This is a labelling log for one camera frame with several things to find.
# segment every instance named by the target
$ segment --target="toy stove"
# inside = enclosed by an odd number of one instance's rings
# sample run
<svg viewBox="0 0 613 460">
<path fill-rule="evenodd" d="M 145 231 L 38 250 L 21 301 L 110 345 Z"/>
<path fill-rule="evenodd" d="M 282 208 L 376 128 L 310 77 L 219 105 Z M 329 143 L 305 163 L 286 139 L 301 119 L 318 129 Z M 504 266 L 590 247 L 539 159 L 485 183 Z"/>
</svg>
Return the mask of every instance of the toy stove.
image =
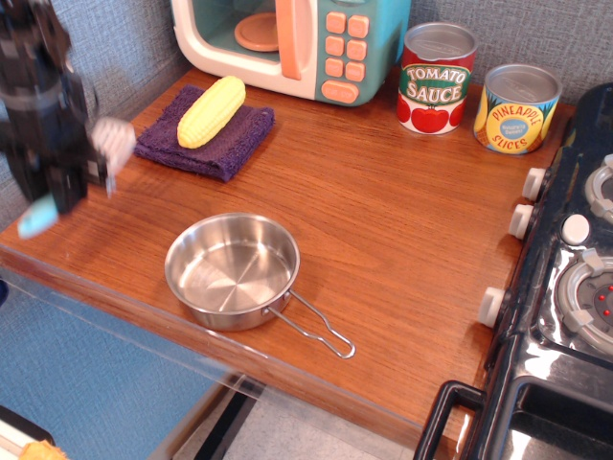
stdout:
<svg viewBox="0 0 613 460">
<path fill-rule="evenodd" d="M 489 287 L 485 390 L 441 388 L 416 450 L 432 458 L 454 405 L 474 411 L 461 458 L 613 458 L 613 83 L 579 101 L 548 170 L 531 170 L 510 233 L 510 287 Z"/>
</svg>

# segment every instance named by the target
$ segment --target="purple towel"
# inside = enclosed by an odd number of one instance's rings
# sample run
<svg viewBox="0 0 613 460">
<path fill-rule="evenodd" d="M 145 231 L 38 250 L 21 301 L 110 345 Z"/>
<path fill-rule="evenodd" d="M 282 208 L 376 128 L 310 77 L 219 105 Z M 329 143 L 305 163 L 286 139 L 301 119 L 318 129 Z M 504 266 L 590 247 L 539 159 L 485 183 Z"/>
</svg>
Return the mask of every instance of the purple towel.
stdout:
<svg viewBox="0 0 613 460">
<path fill-rule="evenodd" d="M 179 146 L 176 128 L 183 114 L 204 93 L 186 85 L 162 116 L 138 138 L 134 153 L 163 165 L 229 181 L 242 168 L 275 123 L 270 107 L 242 105 L 228 124 L 198 149 Z"/>
</svg>

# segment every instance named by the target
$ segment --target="metal saucepan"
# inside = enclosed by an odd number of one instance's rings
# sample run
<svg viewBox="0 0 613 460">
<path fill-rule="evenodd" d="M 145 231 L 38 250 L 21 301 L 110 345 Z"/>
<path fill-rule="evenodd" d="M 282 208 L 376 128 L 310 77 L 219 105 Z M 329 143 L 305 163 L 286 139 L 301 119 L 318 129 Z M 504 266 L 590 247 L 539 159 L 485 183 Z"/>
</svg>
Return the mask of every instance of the metal saucepan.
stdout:
<svg viewBox="0 0 613 460">
<path fill-rule="evenodd" d="M 339 357 L 352 357 L 353 343 L 292 290 L 299 266 L 298 244 L 279 223 L 231 213 L 205 218 L 184 231 L 169 249 L 165 271 L 174 295 L 209 329 L 244 331 L 277 316 Z M 322 318 L 328 330 L 350 347 L 348 353 L 281 313 L 292 295 Z"/>
</svg>

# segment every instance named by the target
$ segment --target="can lid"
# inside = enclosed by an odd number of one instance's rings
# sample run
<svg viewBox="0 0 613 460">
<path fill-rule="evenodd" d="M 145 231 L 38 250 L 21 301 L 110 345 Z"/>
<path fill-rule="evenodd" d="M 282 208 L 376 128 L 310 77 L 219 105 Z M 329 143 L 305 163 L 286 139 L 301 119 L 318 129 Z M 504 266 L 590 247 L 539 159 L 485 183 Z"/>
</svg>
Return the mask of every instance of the can lid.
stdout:
<svg viewBox="0 0 613 460">
<path fill-rule="evenodd" d="M 404 45 L 422 60 L 459 59 L 477 50 L 477 39 L 457 24 L 426 22 L 409 29 Z"/>
<path fill-rule="evenodd" d="M 562 82 L 534 65 L 504 64 L 488 72 L 486 88 L 510 103 L 543 104 L 559 98 Z"/>
</svg>

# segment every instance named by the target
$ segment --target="yellow corn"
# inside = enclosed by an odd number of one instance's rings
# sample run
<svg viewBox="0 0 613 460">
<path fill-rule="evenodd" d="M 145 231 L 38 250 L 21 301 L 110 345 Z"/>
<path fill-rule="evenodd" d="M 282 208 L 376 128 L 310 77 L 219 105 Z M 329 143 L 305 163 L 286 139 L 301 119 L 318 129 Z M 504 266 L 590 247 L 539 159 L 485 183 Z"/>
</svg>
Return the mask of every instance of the yellow corn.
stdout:
<svg viewBox="0 0 613 460">
<path fill-rule="evenodd" d="M 237 77 L 217 80 L 181 118 L 176 134 L 181 147 L 197 149 L 213 139 L 245 102 L 245 83 Z"/>
</svg>

